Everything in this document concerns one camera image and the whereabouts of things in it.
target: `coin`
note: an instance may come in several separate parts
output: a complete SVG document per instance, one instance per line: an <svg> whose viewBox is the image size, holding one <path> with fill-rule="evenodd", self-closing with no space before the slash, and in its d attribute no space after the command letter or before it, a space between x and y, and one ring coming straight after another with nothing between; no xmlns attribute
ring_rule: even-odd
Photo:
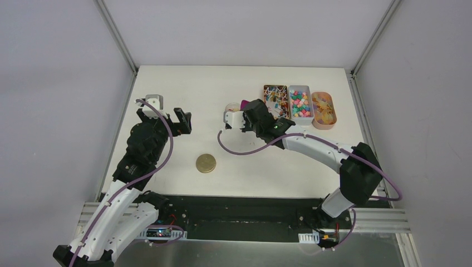
<svg viewBox="0 0 472 267"><path fill-rule="evenodd" d="M199 172L207 174L215 169L217 160L210 154L203 154L197 158L195 165Z"/></svg>

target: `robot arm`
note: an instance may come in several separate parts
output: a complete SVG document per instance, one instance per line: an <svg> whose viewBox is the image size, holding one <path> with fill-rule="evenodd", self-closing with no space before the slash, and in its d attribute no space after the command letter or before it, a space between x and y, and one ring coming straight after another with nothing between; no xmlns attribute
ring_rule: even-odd
<svg viewBox="0 0 472 267"><path fill-rule="evenodd" d="M286 118L274 119L260 99L242 104L241 111L225 111L225 128L254 131L266 143L288 135L273 145L293 150L315 159L340 175L340 187L317 208L321 220L338 217L353 205L365 204L382 180L382 176L362 162L341 153L344 149L379 166L371 148L364 143L350 146L321 138Z"/></svg>
<svg viewBox="0 0 472 267"><path fill-rule="evenodd" d="M175 108L179 122L173 123L168 114L161 114L161 96L148 95L142 102L146 104L137 111L142 122L131 129L126 154L113 173L113 182L104 199L80 235L68 246L58 246L53 253L61 266L113 266L137 235L158 219L160 207L167 202L159 194L150 192L133 215L118 225L124 211L151 179L152 175L147 176L156 170L169 135L191 133L190 113Z"/></svg>

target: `container of pink candy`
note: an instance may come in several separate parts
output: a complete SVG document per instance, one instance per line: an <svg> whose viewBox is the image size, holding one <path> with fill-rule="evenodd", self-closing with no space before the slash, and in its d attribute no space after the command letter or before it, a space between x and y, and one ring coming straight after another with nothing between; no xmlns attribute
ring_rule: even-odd
<svg viewBox="0 0 472 267"><path fill-rule="evenodd" d="M290 85L288 95L290 98L291 120L301 126L311 125L314 113L309 87L306 85Z"/></svg>

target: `orange container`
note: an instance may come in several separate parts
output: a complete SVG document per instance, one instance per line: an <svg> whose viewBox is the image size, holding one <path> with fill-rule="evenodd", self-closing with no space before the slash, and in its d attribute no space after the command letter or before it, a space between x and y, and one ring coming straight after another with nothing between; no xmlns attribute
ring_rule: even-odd
<svg viewBox="0 0 472 267"><path fill-rule="evenodd" d="M314 92L311 99L314 110L313 126L320 130L331 129L338 120L331 95L327 92Z"/></svg>

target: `cable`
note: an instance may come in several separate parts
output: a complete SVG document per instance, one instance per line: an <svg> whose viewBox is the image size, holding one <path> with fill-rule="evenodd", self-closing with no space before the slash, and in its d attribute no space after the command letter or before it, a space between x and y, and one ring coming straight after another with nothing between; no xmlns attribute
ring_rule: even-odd
<svg viewBox="0 0 472 267"><path fill-rule="evenodd" d="M235 151L232 151L230 149L228 149L227 147L225 147L223 145L223 143L221 142L221 134L223 133L223 130L220 130L219 133L218 133L218 143L220 144L220 146L228 153L231 153L233 155L238 155L238 156L245 156L245 155L250 155L250 154L254 154L256 152L259 152L263 149L266 149L268 148L269 146L272 146L274 143L278 142L279 140L281 139L284 139L284 138L287 138L287 137L291 137L291 136L301 136L301 137L304 137L304 134L303 133L288 133L286 135L282 135L282 136L279 136L277 137L276 139L272 140L271 142L268 142L265 146L262 146L258 149L255 149L253 151L249 151L249 152L235 152ZM357 155L354 155L353 153L350 153L349 151L343 149L343 148L340 148L338 147L337 145L325 140L325 139L322 139L318 136L314 136L314 135L306 135L306 137L308 138L311 138L311 139L314 139L316 141L319 141L329 147L332 147L333 149L336 149L338 151L341 151L343 152L344 154L348 155L348 156L351 156L353 157L354 159L358 160L358 161L361 161L362 163L364 163L365 165L369 166L370 168L374 169L376 172L378 172L387 182L389 182L389 184L395 189L395 191L397 192L398 194L398 197L384 197L384 196L371 196L371 198L373 199L380 199L380 200L388 200L388 201L399 201L401 199L403 199L403 194L400 190L400 188L377 166L375 166L374 164L372 164L371 162L357 156Z"/></svg>
<svg viewBox="0 0 472 267"><path fill-rule="evenodd" d="M150 105L149 103L147 103L146 101L144 100L141 100L141 99L136 99L136 102L139 102L139 103L142 103L143 105L147 106L148 108L150 108L152 111L154 111L157 116L159 117L159 119L162 120L166 130L167 130L167 134L169 135L169 153L167 154L167 157L164 159L164 161L161 163L161 165L159 165L159 167L157 167L154 171L146 174L146 175L143 175L142 177L139 177L138 179L132 181L132 182L129 182L127 183L126 185L124 185L122 188L118 189L118 191L116 191L109 199L107 202L109 203L112 203L112 201L121 193L123 192L125 189L127 189L128 187L130 187L131 185L134 185L144 179L147 179L151 176L153 176L156 172L158 172L160 169L162 169L164 167L164 165L167 164L167 162L169 161L170 159L170 155L172 155L172 150L174 149L174 139L172 137L172 131L170 130L170 126L169 124L167 123L167 121L165 120L165 118L163 117L163 115L157 110L155 109L152 105ZM94 228L94 226L97 224L99 218L102 216L102 214L105 212L106 208L108 206L103 206L102 209L99 211L99 213L97 214L97 216L94 218L94 220L92 221L92 223L90 224L90 226L88 227L87 231L85 232L85 234L83 235L83 238L82 240L80 240L80 243L84 244L85 243L85 240L87 240L87 238L89 237L89 234L90 232L92 231L92 229ZM69 263L69 267L73 267L73 264L78 256L78 253L80 252L80 249L82 248L82 246L78 246L77 249L75 250L74 252L74 255L72 256L72 259L71 259L71 262Z"/></svg>
<svg viewBox="0 0 472 267"><path fill-rule="evenodd" d="M175 242L177 242L179 239L183 238L184 237L184 234L185 234L185 231L184 229L182 229L180 226L178 225L154 225L154 224L151 224L147 227L148 229L149 228L177 228L179 231L182 232L182 234L177 237L176 239L172 239L170 241L167 241L165 243L161 243L161 244L156 244L154 242L151 242L150 244L152 244L153 246L168 246L170 244L173 244Z"/></svg>
<svg viewBox="0 0 472 267"><path fill-rule="evenodd" d="M336 246L332 247L331 250L332 251L335 251L336 249L338 249L342 243L344 243L352 234L352 232L354 231L354 227L356 226L356 221L357 221L357 214L356 214L356 210L353 209L353 208L349 208L349 210L352 211L352 225L351 225L351 229L349 229L349 232L347 233L346 237L341 240ZM300 248L300 250L305 254L305 255L308 255L308 256L314 256L320 252L323 252L323 251L326 251L326 249L321 249L321 250L317 250L313 253L307 253L305 251L303 251L303 249Z"/></svg>
<svg viewBox="0 0 472 267"><path fill-rule="evenodd" d="M175 217L174 214L169 215L169 217L172 217L172 218L173 218L173 219L172 219L172 222L170 223L170 225L173 225L173 224L175 223L175 221L177 221L177 217Z"/></svg>
<svg viewBox="0 0 472 267"><path fill-rule="evenodd" d="M339 238L339 223L336 223L336 231L335 231L335 237Z"/></svg>

